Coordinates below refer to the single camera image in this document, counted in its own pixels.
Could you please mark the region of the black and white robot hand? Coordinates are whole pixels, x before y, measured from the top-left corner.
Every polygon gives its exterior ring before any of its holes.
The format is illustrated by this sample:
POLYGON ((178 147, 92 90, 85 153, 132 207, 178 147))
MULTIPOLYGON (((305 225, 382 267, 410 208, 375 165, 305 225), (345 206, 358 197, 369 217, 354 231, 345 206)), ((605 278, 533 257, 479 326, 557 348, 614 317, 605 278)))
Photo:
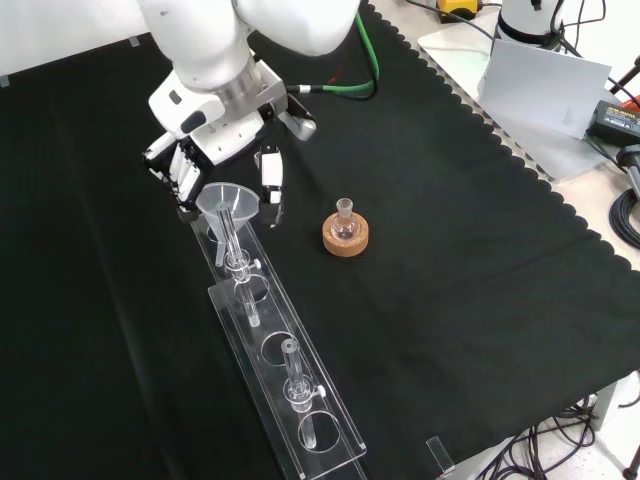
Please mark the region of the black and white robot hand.
POLYGON ((165 133, 143 153, 144 164, 189 223, 198 215, 196 199, 212 170, 264 138, 269 122, 286 111, 287 92, 262 63, 209 92, 187 88, 171 72, 149 106, 165 133))

